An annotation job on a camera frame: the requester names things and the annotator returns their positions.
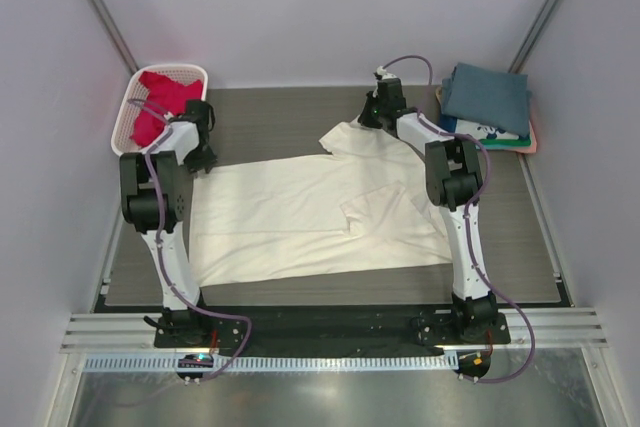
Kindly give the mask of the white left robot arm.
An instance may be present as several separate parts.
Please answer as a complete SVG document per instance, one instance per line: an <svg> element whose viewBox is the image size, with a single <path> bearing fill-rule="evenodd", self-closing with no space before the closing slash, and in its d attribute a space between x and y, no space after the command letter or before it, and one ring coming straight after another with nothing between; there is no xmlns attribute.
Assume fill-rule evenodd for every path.
<svg viewBox="0 0 640 427"><path fill-rule="evenodd" d="M214 110L200 99L188 100L177 115L149 100L126 103L161 123L148 146L119 157L122 214L149 249L162 288L159 318L144 321L156 330L157 347L202 346L211 337L212 321L199 312L205 303L191 272L184 221L194 177L217 162L209 142Z"/></svg>

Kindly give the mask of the white perforated plastic basket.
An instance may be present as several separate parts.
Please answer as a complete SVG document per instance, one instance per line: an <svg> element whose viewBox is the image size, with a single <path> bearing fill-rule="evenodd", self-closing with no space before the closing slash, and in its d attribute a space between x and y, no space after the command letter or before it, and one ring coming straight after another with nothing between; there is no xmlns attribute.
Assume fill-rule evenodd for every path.
<svg viewBox="0 0 640 427"><path fill-rule="evenodd" d="M130 106L128 101L135 95L146 96L147 90L139 83L139 77L144 71L152 71L161 74L165 74L173 80L184 81L185 83L197 79L201 79L204 83L204 92L201 95L201 100L206 99L206 92L208 87L208 74L207 72L192 64L157 64L151 65L137 71L130 79L127 89L125 91L121 106L116 119L112 136L111 147L113 152L120 156L124 153L136 152L142 149L137 146L130 136L133 131L133 123L138 114L136 107Z"/></svg>

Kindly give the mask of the cream white t shirt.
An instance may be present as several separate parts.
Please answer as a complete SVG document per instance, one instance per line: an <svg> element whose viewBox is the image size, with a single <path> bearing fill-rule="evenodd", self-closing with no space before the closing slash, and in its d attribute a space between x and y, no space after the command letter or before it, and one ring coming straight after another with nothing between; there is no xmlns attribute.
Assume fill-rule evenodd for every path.
<svg viewBox="0 0 640 427"><path fill-rule="evenodd" d="M197 179L189 260L202 286L448 264L418 154L342 122L324 152L215 168Z"/></svg>

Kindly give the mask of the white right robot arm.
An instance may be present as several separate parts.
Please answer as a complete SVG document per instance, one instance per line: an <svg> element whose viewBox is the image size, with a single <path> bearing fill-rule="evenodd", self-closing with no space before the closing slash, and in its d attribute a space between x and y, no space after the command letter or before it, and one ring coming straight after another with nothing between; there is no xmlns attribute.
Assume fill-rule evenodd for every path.
<svg viewBox="0 0 640 427"><path fill-rule="evenodd" d="M465 343L484 340L499 311L479 234L483 177L475 140L447 132L409 107L401 80L392 74L376 76L357 122L424 151L427 197L439 209L452 256L451 331Z"/></svg>

